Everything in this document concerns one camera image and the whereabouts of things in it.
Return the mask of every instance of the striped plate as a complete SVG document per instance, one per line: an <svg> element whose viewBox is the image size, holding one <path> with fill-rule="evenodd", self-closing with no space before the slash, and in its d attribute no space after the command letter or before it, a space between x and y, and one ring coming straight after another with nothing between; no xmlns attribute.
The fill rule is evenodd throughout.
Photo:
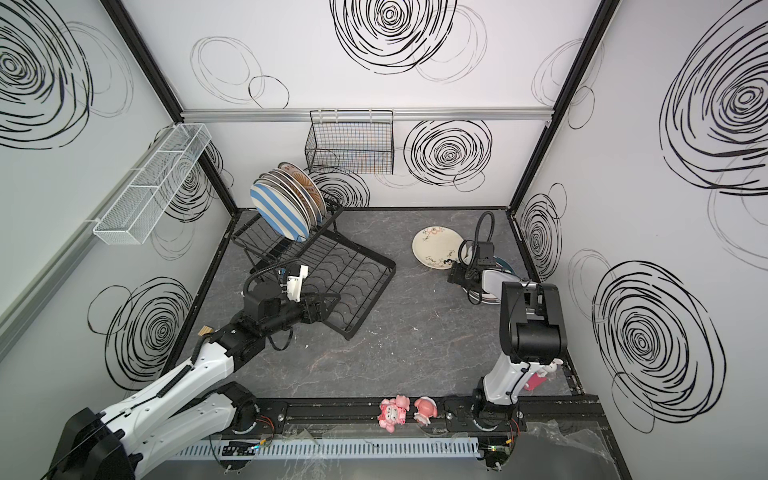
<svg viewBox="0 0 768 480"><path fill-rule="evenodd" d="M310 229L302 214L290 200L272 187L264 184L252 185L250 199L261 216L280 235L297 242L303 242L310 236Z"/></svg>

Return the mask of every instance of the dish drying rack tray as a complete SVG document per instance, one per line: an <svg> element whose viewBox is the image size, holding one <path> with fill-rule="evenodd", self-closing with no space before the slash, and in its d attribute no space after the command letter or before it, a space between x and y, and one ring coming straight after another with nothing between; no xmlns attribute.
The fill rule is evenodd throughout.
<svg viewBox="0 0 768 480"><path fill-rule="evenodd" d="M231 241L245 251L253 265L251 273L291 257L307 265L310 274L303 281L303 291L341 295L324 323L349 340L395 276L396 265L339 233L336 219L344 207L327 197L325 200L328 215L303 242L279 235L258 212L233 233Z"/></svg>

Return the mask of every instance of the white mesh basket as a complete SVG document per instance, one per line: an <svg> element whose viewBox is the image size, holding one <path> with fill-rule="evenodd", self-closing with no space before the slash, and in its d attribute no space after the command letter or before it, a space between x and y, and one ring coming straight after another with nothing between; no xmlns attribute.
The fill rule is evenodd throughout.
<svg viewBox="0 0 768 480"><path fill-rule="evenodd" d="M146 241L210 142L204 124L178 124L94 227L107 245Z"/></svg>

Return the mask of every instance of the gray marble countertop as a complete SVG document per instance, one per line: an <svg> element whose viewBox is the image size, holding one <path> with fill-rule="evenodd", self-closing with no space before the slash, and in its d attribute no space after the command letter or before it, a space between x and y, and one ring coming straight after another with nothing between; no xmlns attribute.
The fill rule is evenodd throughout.
<svg viewBox="0 0 768 480"><path fill-rule="evenodd" d="M499 307L471 305L447 270L422 265L411 251L418 231L440 225L464 238L474 236L478 210L347 211L339 232L397 263L397 271L358 333L350 340L322 324L298 325L287 350L266 349L227 381L236 380L257 397L468 395L501 353ZM253 213L243 214L240 222ZM503 211L496 211L495 254L522 277L525 268ZM482 232L487 232L486 219ZM186 359L203 325L214 329L243 308L240 291L251 263L232 243L222 259L187 339ZM285 343L287 333L273 336ZM534 392L569 395L559 369Z"/></svg>

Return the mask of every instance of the pink figurine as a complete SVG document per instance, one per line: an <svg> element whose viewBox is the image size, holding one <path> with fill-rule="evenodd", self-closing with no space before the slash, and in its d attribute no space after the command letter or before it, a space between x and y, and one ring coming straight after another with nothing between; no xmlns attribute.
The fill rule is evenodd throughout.
<svg viewBox="0 0 768 480"><path fill-rule="evenodd" d="M419 409L418 412L413 414L413 418L423 426L429 425L430 417L437 416L437 404L435 403L435 400L430 399L428 396L423 396L416 400L413 403L413 406Z"/></svg>
<svg viewBox="0 0 768 480"><path fill-rule="evenodd" d="M382 400L379 407L382 410L382 414L379 415L379 426L389 433L394 433L396 423L402 425L406 422L406 412L411 409L411 399L398 395L394 399Z"/></svg>

